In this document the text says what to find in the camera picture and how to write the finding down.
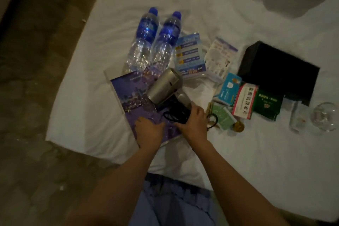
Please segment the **purple cityscape booklet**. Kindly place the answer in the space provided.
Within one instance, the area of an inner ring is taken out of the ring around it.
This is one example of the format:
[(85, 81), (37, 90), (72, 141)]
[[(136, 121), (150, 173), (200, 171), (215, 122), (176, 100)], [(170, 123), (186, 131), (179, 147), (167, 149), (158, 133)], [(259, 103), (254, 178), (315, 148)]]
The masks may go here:
[(173, 122), (163, 116), (168, 109), (156, 110), (155, 105), (146, 96), (146, 91), (156, 82), (160, 73), (156, 70), (145, 69), (143, 72), (133, 71), (120, 77), (109, 77), (109, 82), (114, 89), (118, 103), (121, 105), (125, 118), (133, 132), (135, 131), (135, 121), (139, 117), (144, 117), (154, 124), (165, 122), (164, 135), (161, 146), (170, 141), (179, 139), (180, 131), (174, 126)]

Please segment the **red and white box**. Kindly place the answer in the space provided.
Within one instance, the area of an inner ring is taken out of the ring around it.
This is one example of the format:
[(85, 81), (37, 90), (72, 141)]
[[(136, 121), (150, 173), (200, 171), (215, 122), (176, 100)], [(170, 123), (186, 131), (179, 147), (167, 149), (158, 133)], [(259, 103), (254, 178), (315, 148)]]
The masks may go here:
[(250, 83), (242, 84), (237, 93), (231, 114), (234, 117), (250, 120), (258, 90), (258, 85)]

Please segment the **white bed sheet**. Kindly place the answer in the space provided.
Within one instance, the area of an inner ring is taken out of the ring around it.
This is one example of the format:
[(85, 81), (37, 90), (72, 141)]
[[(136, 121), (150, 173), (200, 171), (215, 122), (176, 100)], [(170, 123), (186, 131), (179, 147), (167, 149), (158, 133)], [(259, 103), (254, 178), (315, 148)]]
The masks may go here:
[[(320, 72), (311, 107), (339, 106), (339, 0), (325, 0), (298, 18), (268, 11), (254, 0), (96, 0), (57, 93), (46, 140), (122, 164), (137, 145), (104, 70), (120, 76), (138, 22), (150, 7), (164, 20), (182, 13), (183, 33), (216, 36), (239, 48), (261, 40)], [(216, 150), (273, 205), (313, 219), (339, 217), (339, 127), (323, 132), (289, 127), (286, 101), (275, 122), (253, 114), (242, 133), (212, 129)]]

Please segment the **person's left hand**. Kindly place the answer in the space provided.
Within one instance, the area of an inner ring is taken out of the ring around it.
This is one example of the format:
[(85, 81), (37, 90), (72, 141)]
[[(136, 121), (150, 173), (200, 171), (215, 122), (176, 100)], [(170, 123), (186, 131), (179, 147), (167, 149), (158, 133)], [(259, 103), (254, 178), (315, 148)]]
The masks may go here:
[(157, 151), (160, 148), (164, 136), (164, 128), (136, 128), (136, 141), (144, 150)]

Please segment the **blue and white sachet pack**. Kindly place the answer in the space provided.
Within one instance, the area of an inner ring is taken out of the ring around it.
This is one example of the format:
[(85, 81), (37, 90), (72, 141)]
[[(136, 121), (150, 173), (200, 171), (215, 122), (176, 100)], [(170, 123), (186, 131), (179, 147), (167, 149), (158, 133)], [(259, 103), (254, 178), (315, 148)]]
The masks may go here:
[(175, 69), (181, 73), (184, 79), (206, 75), (205, 54), (198, 32), (179, 37), (175, 50)]

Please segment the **teal small box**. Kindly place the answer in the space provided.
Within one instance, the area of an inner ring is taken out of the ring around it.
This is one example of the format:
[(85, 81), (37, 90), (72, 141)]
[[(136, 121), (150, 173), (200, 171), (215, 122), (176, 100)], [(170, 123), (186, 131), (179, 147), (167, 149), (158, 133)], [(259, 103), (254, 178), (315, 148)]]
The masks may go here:
[(232, 106), (238, 94), (242, 78), (236, 74), (228, 73), (220, 84), (212, 98), (212, 101), (226, 106)]

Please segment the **white illustrated packet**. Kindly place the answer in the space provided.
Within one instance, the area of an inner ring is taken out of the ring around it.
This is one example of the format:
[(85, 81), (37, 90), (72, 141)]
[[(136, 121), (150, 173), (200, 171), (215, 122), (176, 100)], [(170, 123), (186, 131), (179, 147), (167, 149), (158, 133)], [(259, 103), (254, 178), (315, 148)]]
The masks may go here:
[(223, 83), (237, 53), (237, 48), (215, 37), (204, 57), (208, 78), (217, 84)]

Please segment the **light green packet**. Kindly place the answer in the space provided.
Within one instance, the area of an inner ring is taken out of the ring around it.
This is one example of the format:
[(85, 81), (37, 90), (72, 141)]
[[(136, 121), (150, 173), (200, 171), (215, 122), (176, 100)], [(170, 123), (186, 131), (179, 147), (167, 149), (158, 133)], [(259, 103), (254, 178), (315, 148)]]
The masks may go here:
[(211, 108), (211, 112), (218, 117), (217, 125), (223, 131), (230, 129), (238, 121), (225, 105), (213, 102)]

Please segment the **clear plastic wrapped item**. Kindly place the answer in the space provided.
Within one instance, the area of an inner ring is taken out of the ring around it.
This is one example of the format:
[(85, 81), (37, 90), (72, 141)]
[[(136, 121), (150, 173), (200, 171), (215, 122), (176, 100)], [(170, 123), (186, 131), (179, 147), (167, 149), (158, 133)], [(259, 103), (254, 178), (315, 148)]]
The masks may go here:
[(302, 101), (296, 101), (292, 107), (289, 127), (295, 133), (302, 132), (309, 120), (309, 107)]

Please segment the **blue-label water bottle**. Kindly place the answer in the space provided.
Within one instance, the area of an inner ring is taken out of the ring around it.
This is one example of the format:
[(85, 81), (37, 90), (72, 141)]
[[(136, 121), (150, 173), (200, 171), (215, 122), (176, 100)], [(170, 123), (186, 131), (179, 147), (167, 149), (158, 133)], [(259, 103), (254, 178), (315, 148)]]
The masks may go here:
[(142, 15), (132, 45), (127, 55), (127, 66), (131, 71), (144, 71), (150, 63), (151, 48), (159, 27), (158, 9), (151, 7)]
[(163, 27), (155, 40), (150, 53), (150, 65), (158, 72), (165, 71), (170, 63), (181, 32), (181, 17), (181, 12), (173, 12), (164, 21)]

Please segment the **person's left forearm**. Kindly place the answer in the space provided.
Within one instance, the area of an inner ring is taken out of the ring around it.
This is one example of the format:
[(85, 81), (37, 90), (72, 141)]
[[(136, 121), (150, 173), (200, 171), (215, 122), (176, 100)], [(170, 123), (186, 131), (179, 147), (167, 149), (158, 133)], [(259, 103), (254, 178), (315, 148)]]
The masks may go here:
[(99, 181), (64, 226), (127, 226), (137, 205), (150, 164), (161, 140), (138, 137), (139, 150)]

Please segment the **silver hair dryer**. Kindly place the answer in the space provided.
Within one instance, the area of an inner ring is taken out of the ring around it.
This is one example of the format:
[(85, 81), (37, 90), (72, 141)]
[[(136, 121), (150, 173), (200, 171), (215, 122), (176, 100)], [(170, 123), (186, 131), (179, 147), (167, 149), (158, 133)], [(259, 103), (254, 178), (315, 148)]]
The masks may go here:
[(179, 103), (191, 110), (191, 100), (183, 90), (182, 74), (168, 67), (147, 90), (146, 96), (154, 105), (160, 105), (173, 95)]

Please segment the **dark green box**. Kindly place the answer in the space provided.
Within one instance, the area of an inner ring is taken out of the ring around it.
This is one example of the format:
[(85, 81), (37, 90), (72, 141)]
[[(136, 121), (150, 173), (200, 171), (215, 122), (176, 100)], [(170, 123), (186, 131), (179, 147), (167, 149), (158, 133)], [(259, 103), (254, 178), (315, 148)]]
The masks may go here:
[(283, 98), (283, 94), (259, 89), (256, 94), (253, 111), (271, 121), (276, 121), (281, 111)]

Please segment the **clear drinking glass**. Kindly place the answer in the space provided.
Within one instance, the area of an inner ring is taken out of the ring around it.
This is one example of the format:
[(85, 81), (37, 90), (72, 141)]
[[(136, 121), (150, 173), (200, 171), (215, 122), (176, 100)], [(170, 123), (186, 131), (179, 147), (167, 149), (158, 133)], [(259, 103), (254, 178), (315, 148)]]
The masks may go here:
[(339, 127), (339, 106), (331, 102), (317, 105), (310, 116), (311, 123), (326, 132), (331, 132)]

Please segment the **person's right forearm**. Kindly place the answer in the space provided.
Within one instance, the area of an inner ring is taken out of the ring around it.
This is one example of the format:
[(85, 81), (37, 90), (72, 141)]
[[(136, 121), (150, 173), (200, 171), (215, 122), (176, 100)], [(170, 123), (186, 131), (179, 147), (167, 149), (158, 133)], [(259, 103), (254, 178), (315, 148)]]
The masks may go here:
[(290, 226), (259, 191), (206, 138), (189, 139), (230, 226)]

